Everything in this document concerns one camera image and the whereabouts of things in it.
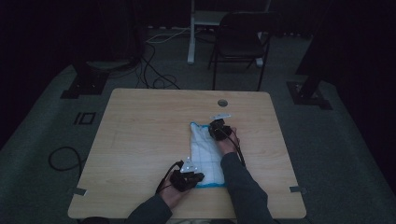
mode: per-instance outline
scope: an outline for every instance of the chair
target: chair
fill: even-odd
[[[212,90],[216,87],[218,63],[249,62],[248,69],[256,58],[262,58],[257,87],[257,91],[260,90],[270,40],[278,31],[280,20],[280,15],[275,12],[230,12],[221,19],[207,67],[210,69],[214,63]]]

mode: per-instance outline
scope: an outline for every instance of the table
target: table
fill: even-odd
[[[218,100],[228,105],[221,107]],[[269,196],[274,218],[305,216],[271,97],[253,91],[115,89],[108,101],[68,215],[125,218],[152,196],[167,169],[191,154],[190,122],[232,116],[247,168]],[[234,218],[226,188],[193,189],[172,218]]]

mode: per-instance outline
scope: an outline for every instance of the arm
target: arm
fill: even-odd
[[[145,224],[157,224],[166,223],[166,221],[172,216],[172,211],[166,202],[161,198],[159,194],[156,194],[149,198],[144,203],[140,204],[132,213],[128,216],[125,223],[145,223]]]
[[[233,130],[230,137],[235,143],[239,142],[235,135],[236,130]],[[268,196],[254,181],[247,168],[242,166],[234,145],[229,139],[225,139],[218,142],[218,146],[223,154],[221,168],[238,224],[273,223],[267,207]]]
[[[163,189],[159,194],[155,194],[144,203],[140,204],[132,213],[128,216],[125,223],[132,224],[161,224],[172,216],[174,207],[181,201],[184,195],[190,191],[180,192],[175,189],[169,180],[169,176],[163,183]]]

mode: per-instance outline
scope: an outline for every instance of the wire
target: wire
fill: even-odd
[[[143,72],[143,65],[142,65],[142,60],[140,59],[140,73],[136,73],[136,77],[137,77],[137,82],[136,82],[136,85],[134,86],[134,88],[136,89],[137,88],[137,86],[139,85],[139,83],[140,83],[140,78],[142,77],[142,72]]]
[[[214,44],[215,43],[214,40],[208,40],[208,39],[205,39],[205,38],[201,38],[199,36],[196,36],[195,39],[197,41],[201,41],[201,42],[204,42],[204,43],[207,43],[207,44]]]
[[[187,30],[189,30],[189,29],[190,29],[190,27],[184,28],[182,31],[180,31],[179,33],[176,33],[176,34],[160,34],[160,35],[155,35],[155,36],[151,37],[150,39],[146,40],[146,43],[149,43],[149,44],[162,44],[162,43],[165,43],[166,41],[168,41],[168,40],[170,40],[170,39],[172,39],[172,38],[174,38],[174,37],[176,37],[176,36],[178,36],[178,35],[182,35],[185,31],[187,31]],[[170,35],[170,36],[169,36],[168,38],[166,38],[165,40],[158,41],[158,42],[153,42],[153,41],[151,41],[152,39],[155,39],[155,38],[157,38],[157,37],[159,37],[159,36],[168,36],[168,35]]]
[[[72,151],[75,153],[75,155],[77,156],[77,159],[78,159],[78,164],[73,165],[73,166],[70,166],[70,167],[66,167],[66,168],[59,168],[59,167],[56,167],[56,166],[52,163],[52,156],[53,156],[56,152],[59,152],[60,150],[65,150],[65,149],[72,150]],[[56,170],[56,171],[60,171],[60,172],[69,171],[69,170],[72,170],[72,169],[78,167],[78,179],[79,179],[79,178],[81,177],[81,175],[82,175],[82,163],[85,162],[86,160],[87,160],[87,159],[82,160],[81,157],[79,156],[78,152],[76,151],[76,149],[73,148],[73,147],[58,147],[57,149],[55,149],[53,152],[51,152],[51,153],[49,154],[49,159],[48,159],[48,161],[49,161],[49,166],[50,166],[52,169]]]
[[[161,191],[163,191],[164,189],[169,188],[169,187],[171,187],[171,186],[172,186],[172,184],[170,184],[170,185],[168,185],[168,186],[165,186],[165,187],[161,188],[160,191],[158,191],[158,192],[161,192]]]
[[[313,222],[312,222],[308,217],[304,217],[304,219],[305,219],[309,224],[313,224]]]
[[[239,159],[241,160],[242,165],[243,165],[244,167],[246,167],[245,159],[244,159],[244,156],[242,155],[241,147],[239,146],[239,139],[238,139],[238,145],[237,145],[237,144],[233,141],[233,139],[231,139],[231,137],[228,136],[228,134],[227,134],[226,132],[224,132],[222,129],[218,129],[218,130],[221,131],[222,133],[224,133],[224,136],[227,136],[227,138],[233,143],[233,145],[235,146],[236,152],[237,152],[238,155],[239,155]]]
[[[148,46],[150,46],[153,50],[151,56],[148,58],[148,60],[146,60],[144,57],[142,57],[142,60],[146,63],[144,69],[143,69],[143,75],[140,75],[139,81],[141,81],[143,84],[146,85],[147,89],[165,89],[171,86],[176,87],[178,90],[180,90],[180,87],[176,84],[177,79],[176,77],[172,76],[172,75],[162,75],[160,74],[151,64],[151,60],[153,59],[154,55],[155,55],[155,47],[150,45],[149,43],[146,43]],[[147,79],[147,71],[148,68],[151,68],[152,71],[154,71],[154,73],[158,76],[157,78],[154,79],[153,83],[151,85],[149,85],[148,79]]]
[[[126,64],[122,64],[122,65],[112,67],[112,68],[98,68],[91,64],[89,64],[89,67],[93,71],[113,73],[113,72],[119,72],[119,71],[128,71],[132,68],[136,68],[139,65],[139,63],[140,63],[140,58],[136,57],[136,58],[129,59],[129,62]]]
[[[161,190],[163,190],[163,189],[161,189],[161,187],[163,186],[163,183],[165,182],[166,177],[168,177],[169,173],[171,173],[171,171],[173,170],[173,168],[174,168],[175,166],[179,166],[179,167],[183,166],[183,163],[182,163],[182,162],[183,162],[183,161],[177,161],[177,162],[175,162],[175,164],[173,164],[173,165],[171,166],[171,168],[169,168],[169,170],[166,172],[166,175],[163,177],[163,179],[161,180],[161,182],[160,182],[160,184],[158,185],[157,189],[155,190],[155,194],[158,194]]]

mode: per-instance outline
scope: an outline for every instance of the sleeve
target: sleeve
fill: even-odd
[[[267,207],[268,195],[242,166],[237,154],[224,155],[221,168],[238,224],[274,223]]]
[[[162,224],[172,216],[172,211],[163,201],[160,195],[156,194],[144,203],[140,204],[128,216],[125,223],[128,224]]]

